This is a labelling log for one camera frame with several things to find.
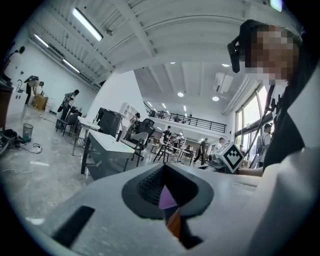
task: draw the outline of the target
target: person in black shirt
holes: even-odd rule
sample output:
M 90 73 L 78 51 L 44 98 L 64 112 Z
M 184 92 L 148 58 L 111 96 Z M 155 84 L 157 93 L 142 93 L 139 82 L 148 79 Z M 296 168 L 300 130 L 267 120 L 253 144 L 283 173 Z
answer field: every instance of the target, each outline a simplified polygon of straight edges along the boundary
M 206 154 L 206 144 L 207 144 L 207 142 L 208 142 L 208 138 L 205 138 L 205 140 L 201 142 L 200 148 L 198 150 L 198 155 L 193 160 L 194 163 L 196 161 L 198 161 L 198 159 L 201 157 L 201 165 L 203 166 L 205 164 L 205 154 Z
M 165 130 L 165 131 L 163 132 L 163 141 L 164 141 L 164 142 L 167 142 L 167 141 L 169 140 L 169 137 L 171 136 L 171 131 L 170 131 L 170 129 L 171 129 L 171 126 L 169 125 L 168 128 L 167 128 L 167 130 Z
M 284 28 L 252 19 L 240 26 L 238 42 L 240 51 L 245 53 L 245 67 L 254 68 L 257 72 L 262 71 L 271 80 L 287 81 L 276 117 L 276 129 L 261 171 L 270 165 L 281 163 L 288 155 L 306 146 L 297 128 L 299 118 L 294 118 L 288 110 L 312 76 L 319 51 L 312 51 L 311 54 L 312 43 L 308 34 L 305 33 L 301 37 L 302 42 Z

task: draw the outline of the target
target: man wearing headset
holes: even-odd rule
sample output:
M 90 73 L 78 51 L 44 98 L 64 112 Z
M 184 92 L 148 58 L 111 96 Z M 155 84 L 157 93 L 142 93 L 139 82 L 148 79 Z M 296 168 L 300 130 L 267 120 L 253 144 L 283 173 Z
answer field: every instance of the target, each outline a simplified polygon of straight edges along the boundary
M 306 146 L 297 128 L 297 121 L 288 109 L 305 88 L 317 66 L 319 56 L 316 54 L 318 51 L 311 53 L 307 47 L 308 36 L 304 34 L 301 37 L 302 40 L 287 29 L 250 19 L 240 26 L 239 37 L 235 39 L 238 39 L 238 55 L 240 60 L 245 62 L 246 73 L 256 74 L 256 79 L 268 79 L 276 84 L 287 82 L 276 117 L 276 129 L 266 151 L 263 167 L 255 170 L 255 173 L 261 171 L 260 175 L 266 167 L 281 163 L 288 155 Z M 228 45 L 228 50 L 231 62 L 234 62 L 237 51 L 231 44 Z M 232 63 L 232 69 L 237 73 L 239 62 Z M 249 175 L 249 170 L 243 168 L 239 173 Z

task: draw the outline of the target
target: white wall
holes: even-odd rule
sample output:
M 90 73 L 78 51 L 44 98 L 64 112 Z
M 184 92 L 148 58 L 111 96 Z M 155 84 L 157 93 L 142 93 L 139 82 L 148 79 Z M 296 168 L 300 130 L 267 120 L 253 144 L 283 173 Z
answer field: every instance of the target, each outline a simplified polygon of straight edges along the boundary
M 92 122 L 100 108 L 120 113 L 124 103 L 128 103 L 140 113 L 141 121 L 148 117 L 133 70 L 122 74 L 114 73 L 109 77 L 96 95 L 87 118 Z M 129 123 L 129 120 L 122 122 L 125 127 L 128 127 Z
M 82 113 L 85 115 L 97 92 L 55 64 L 30 42 L 27 41 L 24 46 L 25 51 L 21 55 L 21 64 L 11 80 L 13 85 L 18 85 L 18 79 L 25 81 L 31 75 L 38 76 L 40 81 L 44 82 L 43 91 L 45 94 L 49 98 L 53 98 L 53 112 L 57 112 L 66 93 L 72 93 L 75 89 L 78 89 L 79 94 L 73 105 L 82 108 Z M 22 89 L 26 90 L 26 84 L 22 86 Z

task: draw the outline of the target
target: textured black mesh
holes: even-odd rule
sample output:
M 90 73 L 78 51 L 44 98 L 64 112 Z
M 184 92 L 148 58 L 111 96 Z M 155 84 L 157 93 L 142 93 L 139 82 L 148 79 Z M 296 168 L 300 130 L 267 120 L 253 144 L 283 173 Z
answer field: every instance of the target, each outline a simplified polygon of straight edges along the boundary
M 198 193 L 198 186 L 193 181 L 166 165 L 140 181 L 137 190 L 144 200 L 157 206 L 165 185 L 179 207 L 191 201 Z

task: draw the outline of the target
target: white desk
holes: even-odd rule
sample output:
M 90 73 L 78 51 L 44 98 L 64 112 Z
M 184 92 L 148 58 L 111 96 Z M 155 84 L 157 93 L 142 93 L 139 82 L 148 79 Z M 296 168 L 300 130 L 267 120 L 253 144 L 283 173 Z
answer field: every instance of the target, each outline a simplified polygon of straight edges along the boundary
M 95 149 L 94 151 L 89 151 L 90 145 Z M 92 160 L 95 162 L 94 164 L 86 163 L 88 153 L 90 153 Z M 123 168 L 124 172 L 129 158 L 131 158 L 134 153 L 135 150 L 133 148 L 121 141 L 116 141 L 116 138 L 111 135 L 90 129 L 84 148 L 81 174 L 85 174 L 86 167 L 94 181 L 109 175 L 117 174 L 120 171 L 112 162 L 113 159 L 126 159 Z
M 86 138 L 88 137 L 89 130 L 98 131 L 100 129 L 99 125 L 96 125 L 96 124 L 89 122 L 86 118 L 78 116 L 78 120 L 79 120 L 81 128 L 83 128 L 85 132 L 84 132 L 84 138 L 81 138 L 80 135 L 78 137 L 74 138 L 74 144 L 73 144 L 73 149 L 72 149 L 73 156 L 75 155 L 75 148 L 76 148 L 77 140 L 84 139 L 84 141 L 86 141 Z

